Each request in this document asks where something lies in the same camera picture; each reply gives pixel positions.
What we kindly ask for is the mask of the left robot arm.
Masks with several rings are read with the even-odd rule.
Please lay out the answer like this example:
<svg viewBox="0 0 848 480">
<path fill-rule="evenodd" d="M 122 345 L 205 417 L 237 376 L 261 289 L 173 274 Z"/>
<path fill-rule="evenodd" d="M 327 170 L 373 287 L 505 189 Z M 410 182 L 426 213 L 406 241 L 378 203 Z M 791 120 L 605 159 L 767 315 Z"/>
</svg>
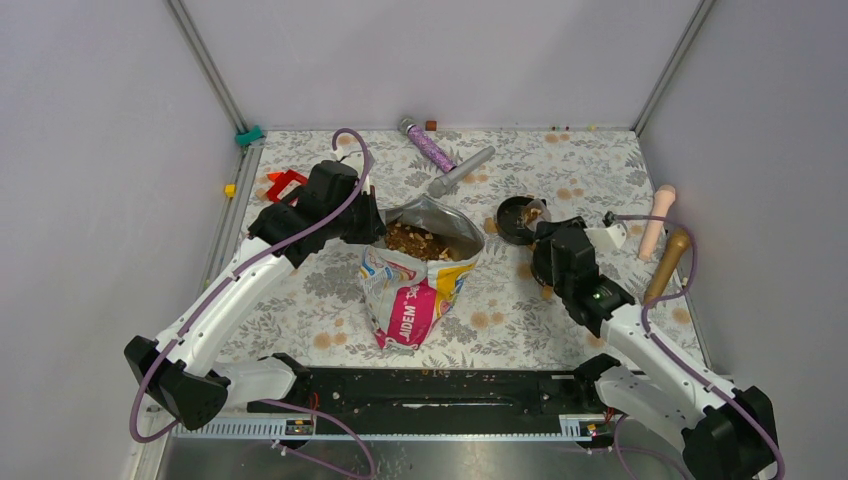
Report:
<svg viewBox="0 0 848 480">
<path fill-rule="evenodd" d="M 229 266 L 195 303 L 155 338 L 136 336 L 126 345 L 140 394 L 188 430 L 255 401 L 304 407 L 311 387 L 287 355 L 238 363 L 217 357 L 256 304 L 328 241 L 365 245 L 385 234 L 368 178 L 373 164 L 369 154 L 324 160 L 304 185 L 262 209 Z"/>
</svg>

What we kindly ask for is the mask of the clear plastic scoop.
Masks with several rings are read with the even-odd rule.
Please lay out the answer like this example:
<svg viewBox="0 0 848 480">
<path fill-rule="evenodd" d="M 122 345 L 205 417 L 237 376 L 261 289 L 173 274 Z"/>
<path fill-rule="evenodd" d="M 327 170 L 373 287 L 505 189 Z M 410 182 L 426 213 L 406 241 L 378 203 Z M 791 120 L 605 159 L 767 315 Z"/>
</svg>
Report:
<svg viewBox="0 0 848 480">
<path fill-rule="evenodd" d="M 532 199 L 522 207 L 520 220 L 524 226 L 531 229 L 534 229 L 539 222 L 550 221 L 551 214 L 546 201 L 537 198 Z"/>
</svg>

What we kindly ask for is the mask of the pet food bag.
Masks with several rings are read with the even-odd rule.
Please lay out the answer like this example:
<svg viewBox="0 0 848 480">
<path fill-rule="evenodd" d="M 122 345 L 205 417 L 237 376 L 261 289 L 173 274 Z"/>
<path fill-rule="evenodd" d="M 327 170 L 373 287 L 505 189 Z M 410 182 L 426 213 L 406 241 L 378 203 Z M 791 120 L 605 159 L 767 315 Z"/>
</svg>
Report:
<svg viewBox="0 0 848 480">
<path fill-rule="evenodd" d="M 361 286 L 381 349 L 417 350 L 447 314 L 484 250 L 472 220 L 427 195 L 385 212 L 387 234 L 365 247 Z"/>
</svg>

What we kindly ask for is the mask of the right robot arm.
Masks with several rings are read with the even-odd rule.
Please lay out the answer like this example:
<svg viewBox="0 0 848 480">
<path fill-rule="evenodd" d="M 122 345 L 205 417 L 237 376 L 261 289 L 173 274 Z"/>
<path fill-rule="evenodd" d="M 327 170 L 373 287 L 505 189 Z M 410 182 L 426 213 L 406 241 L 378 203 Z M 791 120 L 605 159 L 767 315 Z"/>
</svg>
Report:
<svg viewBox="0 0 848 480">
<path fill-rule="evenodd" d="M 773 406 L 760 389 L 741 390 L 698 364 L 602 274 L 594 245 L 578 219 L 531 222 L 534 274 L 551 286 L 569 317 L 638 366 L 643 384 L 614 361 L 585 363 L 590 374 L 573 386 L 575 402 L 597 412 L 605 405 L 629 415 L 679 451 L 695 479 L 754 479 L 786 475 Z"/>
</svg>

